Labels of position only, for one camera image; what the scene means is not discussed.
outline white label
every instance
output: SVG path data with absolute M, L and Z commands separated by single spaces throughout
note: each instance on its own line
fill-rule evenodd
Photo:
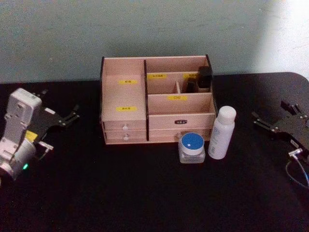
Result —
M 50 114 L 54 115 L 56 112 L 49 109 L 49 108 L 45 108 L 45 111 L 49 112 Z
M 291 139 L 291 144 L 293 144 L 294 147 L 299 148 L 299 145 L 293 139 Z

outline green led light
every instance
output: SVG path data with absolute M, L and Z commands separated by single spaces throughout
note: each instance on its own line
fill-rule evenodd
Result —
M 28 167 L 28 164 L 26 163 L 24 166 L 23 166 L 23 170 L 27 169 Z

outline white plastic bottle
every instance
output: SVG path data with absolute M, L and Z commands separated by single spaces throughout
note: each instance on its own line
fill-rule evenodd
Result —
M 223 106 L 219 110 L 208 147 L 210 157 L 216 160 L 225 157 L 235 127 L 235 117 L 236 110 L 231 106 Z

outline cable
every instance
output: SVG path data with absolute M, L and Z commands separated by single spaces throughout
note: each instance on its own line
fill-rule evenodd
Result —
M 297 181 L 294 177 L 292 177 L 292 176 L 289 174 L 288 167 L 289 167 L 289 165 L 292 163 L 291 161 L 289 161 L 289 162 L 286 164 L 286 166 L 285 166 L 285 171 L 286 171 L 286 173 L 288 174 L 288 176 L 289 176 L 294 182 L 296 182 L 296 183 L 299 184 L 300 186 L 302 186 L 302 187 L 304 187 L 304 188 L 306 188 L 306 189 L 309 190 L 309 179 L 308 179 L 307 173 L 306 173 L 306 171 L 305 171 L 303 165 L 299 162 L 299 160 L 298 160 L 298 158 L 297 158 L 296 155 L 291 155 L 291 157 L 293 157 L 293 158 L 297 161 L 297 163 L 299 164 L 299 166 L 300 166 L 300 168 L 301 168 L 303 174 L 305 175 L 306 182 L 307 182 L 307 186 L 303 185 L 302 183 L 300 183 L 299 181 Z

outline blue jar lid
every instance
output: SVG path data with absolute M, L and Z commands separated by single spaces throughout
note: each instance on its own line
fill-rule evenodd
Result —
M 204 139 L 196 133 L 187 133 L 182 137 L 182 145 L 190 150 L 201 149 L 204 146 Z

